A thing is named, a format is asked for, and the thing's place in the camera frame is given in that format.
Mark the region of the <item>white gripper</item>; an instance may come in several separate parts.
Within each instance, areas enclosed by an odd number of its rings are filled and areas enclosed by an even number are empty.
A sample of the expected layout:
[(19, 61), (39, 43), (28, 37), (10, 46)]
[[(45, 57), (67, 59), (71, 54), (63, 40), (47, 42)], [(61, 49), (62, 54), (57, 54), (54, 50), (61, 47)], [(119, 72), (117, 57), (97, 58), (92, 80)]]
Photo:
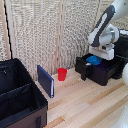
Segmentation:
[(106, 60), (112, 60), (114, 58), (114, 47), (113, 46), (105, 46), (104, 48), (90, 46), (89, 52), (93, 55), (96, 55)]

